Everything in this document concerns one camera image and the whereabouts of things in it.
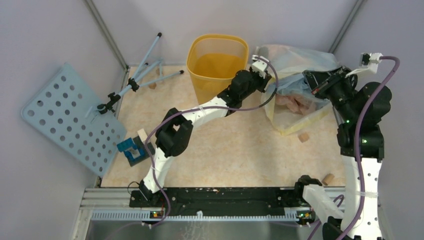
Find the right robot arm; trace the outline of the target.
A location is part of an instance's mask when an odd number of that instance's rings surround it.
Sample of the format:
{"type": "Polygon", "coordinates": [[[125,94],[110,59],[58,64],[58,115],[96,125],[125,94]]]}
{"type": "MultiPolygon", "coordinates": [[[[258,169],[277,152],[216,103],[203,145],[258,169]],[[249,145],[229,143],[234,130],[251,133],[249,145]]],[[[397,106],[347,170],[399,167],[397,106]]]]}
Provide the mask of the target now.
{"type": "Polygon", "coordinates": [[[329,100],[342,119],[337,142],[346,174],[344,210],[330,199],[318,179],[308,175],[296,182],[293,200],[299,206],[311,206],[325,240],[381,240],[378,181],[385,140],[379,123],[391,109],[387,81],[369,82],[356,90],[358,71],[346,67],[306,70],[303,76],[312,94],[329,100]]]}

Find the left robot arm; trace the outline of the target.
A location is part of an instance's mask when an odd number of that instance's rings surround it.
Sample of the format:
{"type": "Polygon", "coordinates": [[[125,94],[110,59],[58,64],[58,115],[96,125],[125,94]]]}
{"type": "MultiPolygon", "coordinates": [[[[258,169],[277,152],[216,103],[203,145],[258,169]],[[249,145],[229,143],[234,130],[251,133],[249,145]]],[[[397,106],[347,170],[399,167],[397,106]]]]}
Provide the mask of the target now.
{"type": "Polygon", "coordinates": [[[152,134],[156,137],[151,167],[140,182],[141,200],[149,207],[160,202],[160,189],[173,159],[188,147],[193,130],[218,118],[243,111],[243,101],[255,91],[265,92],[271,79],[267,71],[240,70],[230,85],[206,103],[180,111],[171,108],[152,134]]]}

